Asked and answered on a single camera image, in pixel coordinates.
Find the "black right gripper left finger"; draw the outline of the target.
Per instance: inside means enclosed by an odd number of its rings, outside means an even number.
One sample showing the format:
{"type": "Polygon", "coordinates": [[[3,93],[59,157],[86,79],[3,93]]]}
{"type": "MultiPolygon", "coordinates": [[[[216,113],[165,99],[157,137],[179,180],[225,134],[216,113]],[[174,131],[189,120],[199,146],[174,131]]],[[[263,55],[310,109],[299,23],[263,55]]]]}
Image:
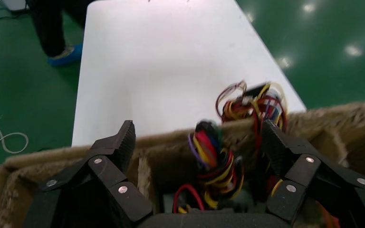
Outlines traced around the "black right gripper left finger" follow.
{"type": "Polygon", "coordinates": [[[44,223],[141,223],[152,203],[128,180],[135,126],[122,124],[116,135],[96,140],[86,155],[40,184],[44,223]]]}

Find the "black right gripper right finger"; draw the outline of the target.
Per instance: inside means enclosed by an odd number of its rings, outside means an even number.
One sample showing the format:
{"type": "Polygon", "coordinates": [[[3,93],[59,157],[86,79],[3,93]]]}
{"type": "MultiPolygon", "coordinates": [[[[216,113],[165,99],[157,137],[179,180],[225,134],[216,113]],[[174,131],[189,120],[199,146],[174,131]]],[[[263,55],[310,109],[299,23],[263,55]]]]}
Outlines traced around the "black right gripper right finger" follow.
{"type": "Polygon", "coordinates": [[[324,157],[308,141],[263,123],[261,150],[283,180],[267,202],[268,213],[294,222],[307,198],[340,222],[365,222],[365,176],[324,157]]]}

